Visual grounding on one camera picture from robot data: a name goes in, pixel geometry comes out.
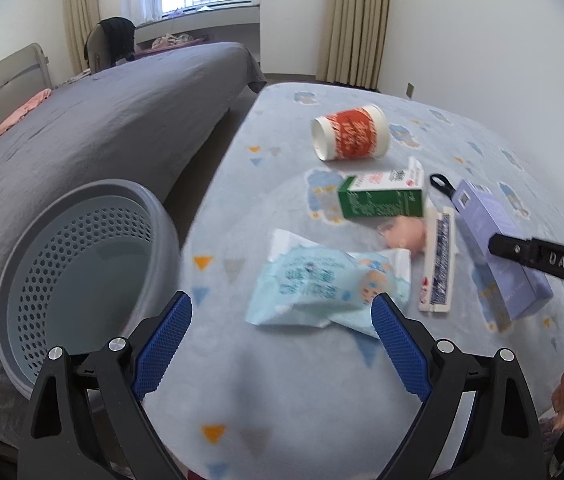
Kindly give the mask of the purple carton box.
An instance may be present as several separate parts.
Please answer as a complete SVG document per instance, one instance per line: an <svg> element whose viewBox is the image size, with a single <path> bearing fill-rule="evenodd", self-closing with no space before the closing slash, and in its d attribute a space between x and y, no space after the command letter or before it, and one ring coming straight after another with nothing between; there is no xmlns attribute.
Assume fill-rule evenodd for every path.
<svg viewBox="0 0 564 480"><path fill-rule="evenodd" d="M509 318L536 314L553 298L553 290L543 273L520 263L522 243L512 238L521 232L506 208L488 188L468 180L459 183L451 200L486 259Z"/></svg>

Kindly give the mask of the playing card box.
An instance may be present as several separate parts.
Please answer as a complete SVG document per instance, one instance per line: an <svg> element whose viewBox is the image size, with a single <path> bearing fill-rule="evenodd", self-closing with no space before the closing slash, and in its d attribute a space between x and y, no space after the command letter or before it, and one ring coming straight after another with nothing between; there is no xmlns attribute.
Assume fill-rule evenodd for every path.
<svg viewBox="0 0 564 480"><path fill-rule="evenodd" d="M426 243L423 276L419 292L419 310L446 314L451 309L456 274L456 211L438 210L432 204L425 209Z"/></svg>

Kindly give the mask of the pink rubber pig toy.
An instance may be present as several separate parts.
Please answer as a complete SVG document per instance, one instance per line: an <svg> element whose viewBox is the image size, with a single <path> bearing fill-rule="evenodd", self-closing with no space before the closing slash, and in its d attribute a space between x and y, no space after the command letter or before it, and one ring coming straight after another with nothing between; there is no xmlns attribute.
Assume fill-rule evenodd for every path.
<svg viewBox="0 0 564 480"><path fill-rule="evenodd" d="M424 252L426 223L419 217L398 216L378 227L388 248L408 250L412 256Z"/></svg>

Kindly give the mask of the green white medicine box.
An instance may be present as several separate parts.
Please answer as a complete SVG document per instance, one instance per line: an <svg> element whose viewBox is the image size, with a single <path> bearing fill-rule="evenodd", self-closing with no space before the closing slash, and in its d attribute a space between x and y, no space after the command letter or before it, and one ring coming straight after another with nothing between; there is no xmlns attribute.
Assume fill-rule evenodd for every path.
<svg viewBox="0 0 564 480"><path fill-rule="evenodd" d="M392 169L348 177L338 188L337 197L345 219L424 216L425 172L410 157L402 169Z"/></svg>

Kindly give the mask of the red white paper cup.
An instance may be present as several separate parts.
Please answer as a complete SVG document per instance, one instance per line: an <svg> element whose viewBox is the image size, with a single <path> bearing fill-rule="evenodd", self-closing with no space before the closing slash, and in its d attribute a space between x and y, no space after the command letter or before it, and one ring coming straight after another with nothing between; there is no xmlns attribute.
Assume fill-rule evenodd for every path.
<svg viewBox="0 0 564 480"><path fill-rule="evenodd" d="M374 104L314 118L311 138L322 162L380 158L390 144L387 119Z"/></svg>

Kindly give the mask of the light blue wet-wipe packet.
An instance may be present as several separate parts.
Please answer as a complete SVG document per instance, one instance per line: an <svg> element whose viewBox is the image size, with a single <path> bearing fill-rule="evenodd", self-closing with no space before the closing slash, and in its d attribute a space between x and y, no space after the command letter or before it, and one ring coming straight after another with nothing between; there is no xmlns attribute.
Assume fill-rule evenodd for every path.
<svg viewBox="0 0 564 480"><path fill-rule="evenodd" d="M371 304L382 292L399 307L408 304L408 250L343 252L277 229L245 321L256 326L313 328L337 324L376 337Z"/></svg>

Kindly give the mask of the grey perforated trash basket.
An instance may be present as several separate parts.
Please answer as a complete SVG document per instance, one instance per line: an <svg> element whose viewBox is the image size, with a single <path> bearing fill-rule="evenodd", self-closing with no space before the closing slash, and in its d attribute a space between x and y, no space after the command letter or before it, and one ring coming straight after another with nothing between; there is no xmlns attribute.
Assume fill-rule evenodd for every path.
<svg viewBox="0 0 564 480"><path fill-rule="evenodd" d="M143 185L100 180L55 200L0 278L0 360L16 390L32 395L48 350L98 350L158 314L179 260L175 225Z"/></svg>

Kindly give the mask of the light blue patterned rug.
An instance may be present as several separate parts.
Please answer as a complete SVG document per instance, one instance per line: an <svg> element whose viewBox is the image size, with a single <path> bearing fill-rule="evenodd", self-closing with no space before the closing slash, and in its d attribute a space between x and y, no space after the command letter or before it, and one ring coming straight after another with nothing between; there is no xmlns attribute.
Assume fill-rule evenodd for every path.
<svg viewBox="0 0 564 480"><path fill-rule="evenodd" d="M408 430L419 399L382 344L349 318L294 326L289 300L368 304L406 315L461 349L518 356L539 411L564 370L564 283L529 318L506 316L464 224L442 315L419 310L423 261L387 248L376 219L344 218L352 174L427 174L483 185L527 237L564 244L564 207L506 140L474 120L378 93L275 84L234 136L182 250L193 318L144 406L161 441L206 479L371 479Z"/></svg>

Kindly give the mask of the beige right curtain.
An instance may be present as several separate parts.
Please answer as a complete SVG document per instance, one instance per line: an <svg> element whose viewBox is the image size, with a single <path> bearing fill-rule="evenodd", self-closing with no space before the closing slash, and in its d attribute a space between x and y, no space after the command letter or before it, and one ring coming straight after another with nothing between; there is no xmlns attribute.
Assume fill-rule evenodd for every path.
<svg viewBox="0 0 564 480"><path fill-rule="evenodd" d="M390 0L327 0L315 79L376 91Z"/></svg>

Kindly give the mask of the beige curtain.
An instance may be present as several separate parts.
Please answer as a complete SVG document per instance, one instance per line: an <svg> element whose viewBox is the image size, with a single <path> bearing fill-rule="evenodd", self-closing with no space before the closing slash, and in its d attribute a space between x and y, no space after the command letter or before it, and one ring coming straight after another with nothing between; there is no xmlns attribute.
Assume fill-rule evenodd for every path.
<svg viewBox="0 0 564 480"><path fill-rule="evenodd" d="M65 33L73 73L82 73L88 63L84 46L88 34L99 22L97 0L62 0Z"/></svg>
<svg viewBox="0 0 564 480"><path fill-rule="evenodd" d="M315 79L376 91L390 0L327 0Z"/></svg>

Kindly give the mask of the bed with grey sheet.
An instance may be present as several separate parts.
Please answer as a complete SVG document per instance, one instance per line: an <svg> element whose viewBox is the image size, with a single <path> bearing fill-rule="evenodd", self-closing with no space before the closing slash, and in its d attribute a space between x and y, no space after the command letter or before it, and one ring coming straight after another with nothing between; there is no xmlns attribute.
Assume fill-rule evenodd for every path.
<svg viewBox="0 0 564 480"><path fill-rule="evenodd" d="M239 93L264 86L242 44L217 42L56 89L0 137L0 277L33 219L78 186L124 179L165 198ZM0 441L18 444L26 408L0 362Z"/></svg>

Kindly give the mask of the pink pillow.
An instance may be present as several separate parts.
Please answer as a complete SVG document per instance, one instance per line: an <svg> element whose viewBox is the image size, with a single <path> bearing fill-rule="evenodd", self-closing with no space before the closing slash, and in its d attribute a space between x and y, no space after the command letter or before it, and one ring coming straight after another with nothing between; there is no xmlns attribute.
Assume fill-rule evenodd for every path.
<svg viewBox="0 0 564 480"><path fill-rule="evenodd" d="M27 114L32 112L35 108L41 105L46 99L48 99L53 93L51 88L46 88L32 96L27 102L24 102L20 107L16 108L12 113L10 113L1 123L0 123L0 136L6 133L18 122L21 122Z"/></svg>

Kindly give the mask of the pink clothes on sill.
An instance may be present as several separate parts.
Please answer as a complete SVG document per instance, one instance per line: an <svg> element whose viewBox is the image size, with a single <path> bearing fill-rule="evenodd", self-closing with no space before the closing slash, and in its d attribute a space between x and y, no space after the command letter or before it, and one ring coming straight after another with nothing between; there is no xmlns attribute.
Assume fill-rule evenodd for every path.
<svg viewBox="0 0 564 480"><path fill-rule="evenodd" d="M196 44L202 44L203 42L207 41L206 36L202 36L201 38L195 38L190 34L167 34L156 38L152 45L152 50L169 50L174 48L184 48L190 46L196 46Z"/></svg>

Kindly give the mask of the beige left curtain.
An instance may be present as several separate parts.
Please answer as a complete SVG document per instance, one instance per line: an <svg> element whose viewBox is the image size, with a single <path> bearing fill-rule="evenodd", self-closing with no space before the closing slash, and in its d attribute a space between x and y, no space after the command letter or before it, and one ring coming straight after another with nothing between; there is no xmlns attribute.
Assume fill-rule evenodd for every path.
<svg viewBox="0 0 564 480"><path fill-rule="evenodd" d="M88 63L84 46L88 34L99 22L97 0L62 0L65 33L73 73L82 73Z"/></svg>

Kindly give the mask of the wall socket plate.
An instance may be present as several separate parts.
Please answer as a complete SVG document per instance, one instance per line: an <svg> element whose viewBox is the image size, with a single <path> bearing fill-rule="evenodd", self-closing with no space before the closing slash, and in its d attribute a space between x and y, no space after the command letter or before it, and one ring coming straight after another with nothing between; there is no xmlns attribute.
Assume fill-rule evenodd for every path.
<svg viewBox="0 0 564 480"><path fill-rule="evenodd" d="M411 100L413 98L413 92L414 92L414 86L413 84L411 84L411 82L408 82L407 89L405 89L405 95L408 96L408 99Z"/></svg>

